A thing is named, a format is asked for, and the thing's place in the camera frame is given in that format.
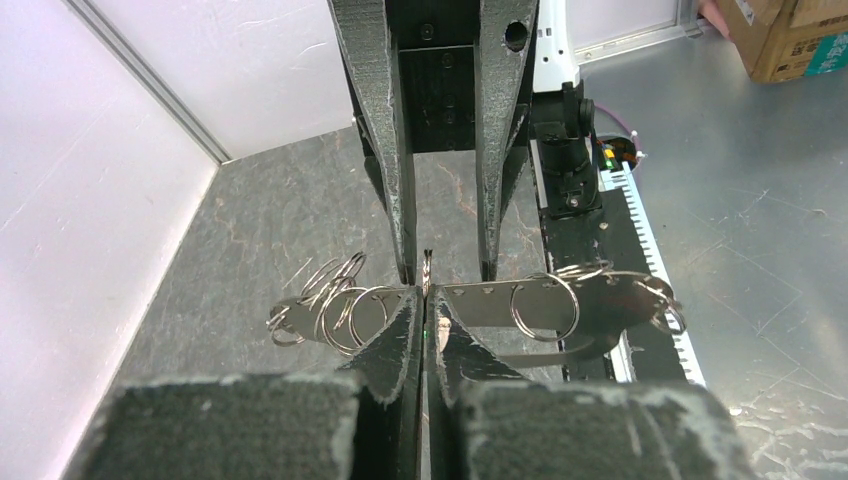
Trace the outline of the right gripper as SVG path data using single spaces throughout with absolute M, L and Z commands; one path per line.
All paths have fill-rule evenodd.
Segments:
M 527 157 L 512 149 L 529 109 L 519 97 L 538 3 L 331 1 L 329 8 L 380 172 L 399 280 L 416 282 L 412 150 L 469 151 L 474 143 L 480 273 L 495 280 L 503 218 L 523 169 L 513 164 Z

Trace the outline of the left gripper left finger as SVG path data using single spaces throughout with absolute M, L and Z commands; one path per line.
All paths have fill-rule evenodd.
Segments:
M 424 297 L 323 373 L 159 377 L 118 387 L 68 479 L 416 479 Z

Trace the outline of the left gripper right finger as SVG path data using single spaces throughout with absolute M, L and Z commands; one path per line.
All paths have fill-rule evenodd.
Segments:
M 537 383 L 471 334 L 446 291 L 427 301 L 435 479 L 751 479 L 727 409 L 680 381 Z

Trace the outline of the metal key organizer plate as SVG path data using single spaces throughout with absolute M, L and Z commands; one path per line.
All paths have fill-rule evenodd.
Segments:
M 436 345 L 447 348 L 451 327 L 512 329 L 538 343 L 564 343 L 556 354 L 517 354 L 517 368 L 564 365 L 610 352 L 627 330 L 647 324 L 661 308 L 629 282 L 594 277 L 583 284 L 553 272 L 519 280 L 420 287 L 362 286 L 363 252 L 332 259 L 299 295 L 274 305 L 265 325 L 278 347 L 324 343 L 352 357 L 397 318 L 404 301 L 435 301 Z

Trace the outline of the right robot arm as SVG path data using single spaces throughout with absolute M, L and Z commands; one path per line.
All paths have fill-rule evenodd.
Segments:
M 333 1 L 365 169 L 387 214 L 399 279 L 415 281 L 414 158 L 475 155 L 480 273 L 496 278 L 501 225 L 529 160 L 554 219 L 600 205 L 594 103 L 562 1 Z

